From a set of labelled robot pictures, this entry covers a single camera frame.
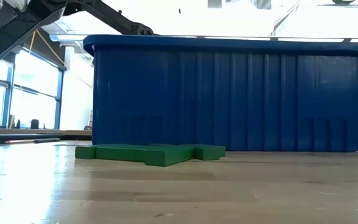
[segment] desk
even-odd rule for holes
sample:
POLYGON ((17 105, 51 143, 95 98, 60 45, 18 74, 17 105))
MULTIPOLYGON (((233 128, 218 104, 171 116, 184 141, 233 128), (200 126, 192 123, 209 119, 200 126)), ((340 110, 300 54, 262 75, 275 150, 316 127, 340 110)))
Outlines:
POLYGON ((358 223, 358 152, 228 152, 170 167, 0 146, 0 223, 358 223))

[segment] white wall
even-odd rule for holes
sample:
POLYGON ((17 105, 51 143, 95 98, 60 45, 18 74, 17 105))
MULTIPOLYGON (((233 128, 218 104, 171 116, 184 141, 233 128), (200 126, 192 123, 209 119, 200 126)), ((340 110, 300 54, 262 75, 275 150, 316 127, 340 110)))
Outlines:
POLYGON ((93 104, 93 67, 66 48, 67 71, 63 78, 61 130, 82 130, 88 125, 93 104))

